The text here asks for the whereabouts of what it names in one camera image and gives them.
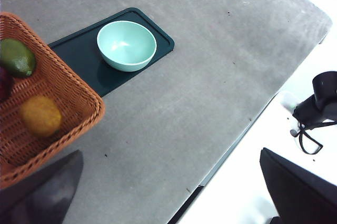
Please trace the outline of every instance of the concrete tabletop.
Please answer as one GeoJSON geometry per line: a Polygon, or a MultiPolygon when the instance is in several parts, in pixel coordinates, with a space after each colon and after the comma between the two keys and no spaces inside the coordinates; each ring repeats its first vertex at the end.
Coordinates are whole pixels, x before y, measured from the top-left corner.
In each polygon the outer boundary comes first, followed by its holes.
{"type": "Polygon", "coordinates": [[[1,0],[47,43],[127,7],[175,48],[56,157],[84,154],[64,223],[167,223],[331,26],[307,0],[1,0]]]}

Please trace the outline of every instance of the orange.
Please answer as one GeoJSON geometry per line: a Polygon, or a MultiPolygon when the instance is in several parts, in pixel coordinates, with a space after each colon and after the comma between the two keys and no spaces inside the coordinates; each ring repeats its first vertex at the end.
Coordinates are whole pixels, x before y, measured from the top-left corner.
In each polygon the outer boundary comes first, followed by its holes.
{"type": "Polygon", "coordinates": [[[46,138],[60,129],[62,115],[55,102],[45,96],[34,96],[21,105],[19,114],[28,131],[46,138]]]}

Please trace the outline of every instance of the ceramic bowl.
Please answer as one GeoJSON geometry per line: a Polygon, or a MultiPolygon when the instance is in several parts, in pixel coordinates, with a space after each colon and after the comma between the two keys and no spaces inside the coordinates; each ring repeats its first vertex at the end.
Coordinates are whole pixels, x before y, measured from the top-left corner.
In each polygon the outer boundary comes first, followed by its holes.
{"type": "Polygon", "coordinates": [[[115,21],[105,25],[97,35],[103,59],[123,72],[144,68],[157,50],[153,34],[144,26],[130,21],[115,21]]]}

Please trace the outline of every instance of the brown woven basket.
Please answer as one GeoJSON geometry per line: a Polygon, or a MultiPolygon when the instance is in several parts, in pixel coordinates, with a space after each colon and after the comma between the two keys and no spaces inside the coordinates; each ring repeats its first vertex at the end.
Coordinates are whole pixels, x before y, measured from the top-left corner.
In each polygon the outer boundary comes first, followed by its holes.
{"type": "Polygon", "coordinates": [[[104,103],[19,17],[1,12],[0,39],[23,42],[36,57],[35,72],[15,79],[11,96],[0,103],[0,188],[27,177],[48,159],[88,131],[102,118],[104,103]],[[20,105],[34,95],[54,100],[63,121],[52,137],[37,139],[18,115],[20,105]]]}

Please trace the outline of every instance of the green avocado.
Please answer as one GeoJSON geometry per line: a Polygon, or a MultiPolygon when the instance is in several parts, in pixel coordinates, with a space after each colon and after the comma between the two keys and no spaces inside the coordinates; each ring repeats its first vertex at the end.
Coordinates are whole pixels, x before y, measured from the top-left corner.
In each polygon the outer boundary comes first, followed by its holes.
{"type": "Polygon", "coordinates": [[[35,55],[20,41],[7,38],[0,41],[0,66],[13,77],[29,77],[36,66],[35,55]]]}

